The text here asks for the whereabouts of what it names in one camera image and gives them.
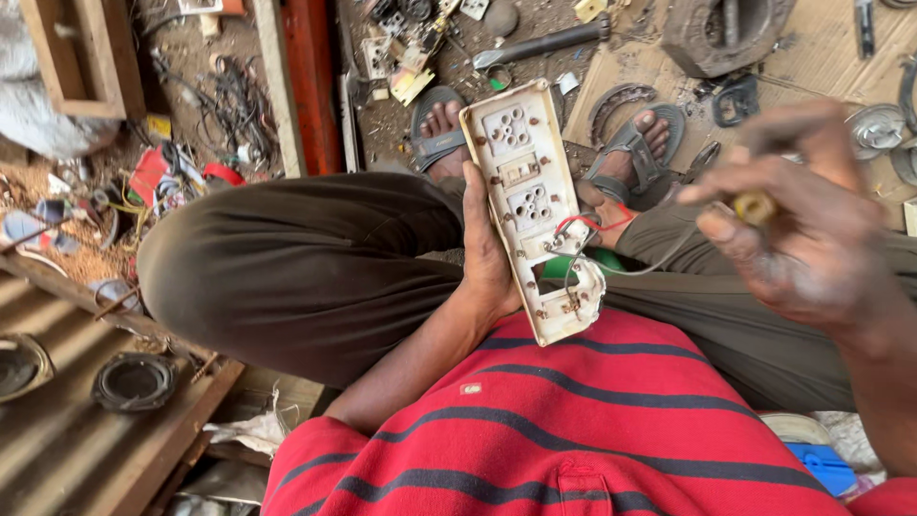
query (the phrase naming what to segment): sandal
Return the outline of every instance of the sandal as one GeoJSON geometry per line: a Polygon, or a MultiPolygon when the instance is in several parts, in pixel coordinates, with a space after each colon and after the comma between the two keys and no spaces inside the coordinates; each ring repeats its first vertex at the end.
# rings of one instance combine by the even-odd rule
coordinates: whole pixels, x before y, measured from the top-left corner
{"type": "Polygon", "coordinates": [[[439,158],[453,152],[457,147],[465,145],[465,133],[461,129],[433,138],[424,138],[420,135],[420,124],[426,120],[426,114],[433,109],[433,104],[437,102],[447,104],[453,100],[458,101],[462,107],[468,105],[465,99],[459,95],[459,92],[448,86],[430,88],[417,99],[414,115],[411,118],[411,145],[414,147],[414,155],[417,164],[420,166],[421,173],[430,168],[430,165],[439,158]]]}
{"type": "Polygon", "coordinates": [[[641,195],[666,172],[668,164],[671,163],[672,157],[681,145],[681,139],[685,133],[685,116],[678,106],[674,104],[653,104],[646,107],[656,113],[657,119],[663,118],[668,121],[668,139],[666,140],[666,153],[657,163],[653,159],[653,153],[649,150],[649,144],[644,140],[643,133],[636,128],[633,119],[627,120],[623,127],[618,129],[607,145],[602,148],[598,159],[592,164],[592,168],[586,173],[584,179],[592,181],[592,184],[602,192],[603,195],[610,197],[617,202],[627,205],[631,194],[641,195]],[[620,179],[607,175],[599,175],[599,168],[604,163],[608,154],[613,151],[630,152],[634,160],[634,171],[636,172],[639,184],[633,191],[627,188],[620,179]]]}

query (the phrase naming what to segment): pliers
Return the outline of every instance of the pliers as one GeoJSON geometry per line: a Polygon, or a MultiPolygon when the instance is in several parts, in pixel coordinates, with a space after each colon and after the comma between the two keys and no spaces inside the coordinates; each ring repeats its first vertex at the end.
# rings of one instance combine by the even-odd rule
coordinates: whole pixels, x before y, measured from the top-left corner
{"type": "Polygon", "coordinates": [[[704,147],[703,151],[698,152],[697,157],[691,162],[691,168],[689,168],[688,172],[681,178],[681,183],[683,185],[690,185],[701,177],[701,175],[711,167],[713,162],[716,161],[716,158],[720,156],[720,150],[722,148],[723,144],[719,141],[715,141],[704,147]]]}

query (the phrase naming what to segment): striped t-shirt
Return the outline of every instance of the striped t-shirt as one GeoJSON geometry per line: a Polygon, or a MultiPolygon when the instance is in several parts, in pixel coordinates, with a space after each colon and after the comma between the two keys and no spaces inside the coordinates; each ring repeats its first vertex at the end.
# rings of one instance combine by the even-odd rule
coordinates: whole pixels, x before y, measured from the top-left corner
{"type": "Polygon", "coordinates": [[[539,348],[524,314],[371,438],[315,418],[261,514],[903,516],[917,479],[834,500],[679,330],[606,309],[539,348]]]}

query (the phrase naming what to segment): dark brown trousers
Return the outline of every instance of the dark brown trousers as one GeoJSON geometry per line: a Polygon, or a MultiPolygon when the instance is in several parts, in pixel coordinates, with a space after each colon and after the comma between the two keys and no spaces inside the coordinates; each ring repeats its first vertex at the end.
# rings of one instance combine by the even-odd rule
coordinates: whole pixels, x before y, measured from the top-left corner
{"type": "MultiPolygon", "coordinates": [[[[144,300],[192,342],[344,387],[459,284],[461,267],[415,256],[461,246],[462,187],[373,173],[213,194],[170,214],[144,240],[144,300]]],[[[616,251],[655,263],[696,213],[649,210],[616,251]]],[[[917,298],[917,239],[889,235],[888,247],[890,266],[917,298]]],[[[699,233],[665,272],[609,276],[605,305],[681,328],[756,409],[854,410],[831,341],[757,303],[699,233]]]]}

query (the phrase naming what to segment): foot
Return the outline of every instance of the foot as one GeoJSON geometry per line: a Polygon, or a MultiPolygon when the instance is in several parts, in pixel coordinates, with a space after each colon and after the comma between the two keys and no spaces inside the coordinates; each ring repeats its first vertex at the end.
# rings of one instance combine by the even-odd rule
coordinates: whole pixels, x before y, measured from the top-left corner
{"type": "MultiPolygon", "coordinates": [[[[420,124],[420,135],[424,138],[435,138],[441,134],[459,130],[460,110],[461,104],[455,100],[449,101],[445,105],[442,102],[433,104],[433,108],[426,114],[426,121],[420,124]]],[[[462,145],[436,160],[426,170],[434,183],[439,183],[444,177],[464,177],[461,165],[470,159],[471,153],[468,150],[468,146],[462,145]]]]}
{"type": "MultiPolygon", "coordinates": [[[[647,110],[634,117],[634,124],[636,129],[643,134],[646,143],[649,145],[649,150],[653,152],[653,158],[660,160],[666,154],[668,121],[657,119],[654,111],[647,110]]],[[[638,183],[636,171],[634,170],[634,159],[630,152],[614,151],[609,153],[605,161],[600,165],[598,175],[619,179],[628,188],[634,188],[638,183]]],[[[582,181],[577,185],[577,194],[579,194],[583,202],[594,208],[601,206],[607,198],[588,181],[582,181]]]]}

